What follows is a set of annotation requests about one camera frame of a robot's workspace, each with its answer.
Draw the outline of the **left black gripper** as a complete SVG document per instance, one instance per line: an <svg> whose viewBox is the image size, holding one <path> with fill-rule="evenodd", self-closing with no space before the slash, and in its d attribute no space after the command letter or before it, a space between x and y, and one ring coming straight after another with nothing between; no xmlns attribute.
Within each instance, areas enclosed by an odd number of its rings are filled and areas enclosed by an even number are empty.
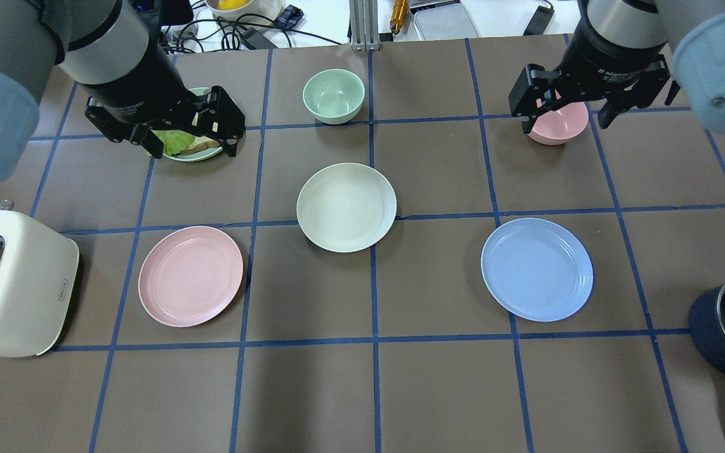
<svg viewBox="0 0 725 453"><path fill-rule="evenodd" d="M84 115L107 140L130 142L154 159L164 142L153 131L185 131L216 142L234 158L245 115L221 86L187 89L167 55L148 48L136 66L111 81L78 83L89 95Z"/></svg>

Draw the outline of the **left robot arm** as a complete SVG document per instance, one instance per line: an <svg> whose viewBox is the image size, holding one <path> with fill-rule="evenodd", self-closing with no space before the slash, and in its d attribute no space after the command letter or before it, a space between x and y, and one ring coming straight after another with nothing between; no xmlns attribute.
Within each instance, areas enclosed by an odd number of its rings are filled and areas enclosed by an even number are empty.
<svg viewBox="0 0 725 453"><path fill-rule="evenodd" d="M84 114L107 140L161 158L158 131L208 137L230 157L245 116L224 88L187 89L159 43L190 20L188 1L0 1L0 183L38 125L52 69L89 94Z"/></svg>

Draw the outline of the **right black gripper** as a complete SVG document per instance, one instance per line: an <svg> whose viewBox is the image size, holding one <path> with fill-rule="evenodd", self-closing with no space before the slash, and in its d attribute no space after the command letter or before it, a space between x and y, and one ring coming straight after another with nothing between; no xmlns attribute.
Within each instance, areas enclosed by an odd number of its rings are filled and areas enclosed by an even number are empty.
<svg viewBox="0 0 725 453"><path fill-rule="evenodd" d="M605 100L597 123L607 129L630 109L650 107L670 81L662 48L625 48L590 25L578 25L555 70L524 66L509 92L511 115L521 119L522 133L529 135L541 116L561 109L562 99Z"/></svg>

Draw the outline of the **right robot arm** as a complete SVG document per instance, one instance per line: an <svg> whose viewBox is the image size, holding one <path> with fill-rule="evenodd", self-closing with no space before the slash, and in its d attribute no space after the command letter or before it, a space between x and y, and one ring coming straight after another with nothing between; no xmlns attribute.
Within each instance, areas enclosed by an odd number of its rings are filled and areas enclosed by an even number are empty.
<svg viewBox="0 0 725 453"><path fill-rule="evenodd" d="M527 64L509 94L530 133L538 118L572 103L604 101L606 129L630 109L687 95L696 120L725 135L725 1L580 1L580 20L554 69Z"/></svg>

